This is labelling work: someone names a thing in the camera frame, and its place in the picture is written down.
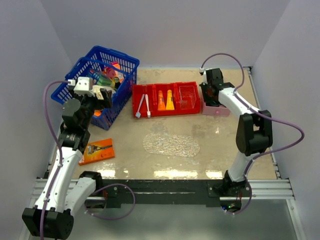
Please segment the clear textured acrylic holder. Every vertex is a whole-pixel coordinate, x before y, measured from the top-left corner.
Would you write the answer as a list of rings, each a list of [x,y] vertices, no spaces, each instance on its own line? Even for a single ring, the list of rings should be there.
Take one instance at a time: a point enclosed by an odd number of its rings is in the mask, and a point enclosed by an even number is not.
[[[196,91],[192,85],[179,87],[180,108],[182,110],[193,109],[196,104]]]

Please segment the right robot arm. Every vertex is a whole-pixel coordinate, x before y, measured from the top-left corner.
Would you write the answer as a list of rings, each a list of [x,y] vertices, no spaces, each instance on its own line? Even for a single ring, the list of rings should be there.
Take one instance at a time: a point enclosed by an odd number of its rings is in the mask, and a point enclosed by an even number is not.
[[[266,119],[271,117],[271,113],[251,106],[238,94],[232,83],[224,82],[219,68],[201,68],[199,73],[203,76],[200,84],[202,95],[226,107],[238,118],[235,136],[238,153],[232,166],[225,172],[221,186],[215,189],[220,196],[233,197],[245,188],[254,158],[273,144],[272,123]]]

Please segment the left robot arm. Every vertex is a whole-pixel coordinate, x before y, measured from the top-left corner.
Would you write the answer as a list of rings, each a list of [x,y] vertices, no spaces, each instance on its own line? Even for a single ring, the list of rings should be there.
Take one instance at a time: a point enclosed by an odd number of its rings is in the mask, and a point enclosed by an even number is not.
[[[33,207],[25,208],[22,220],[30,234],[42,240],[66,240],[73,229],[75,215],[86,198],[99,196],[104,190],[101,174],[88,171],[69,189],[89,142],[89,125],[96,110],[112,107],[112,91],[75,91],[62,105],[60,135],[55,138],[57,151],[52,170]]]

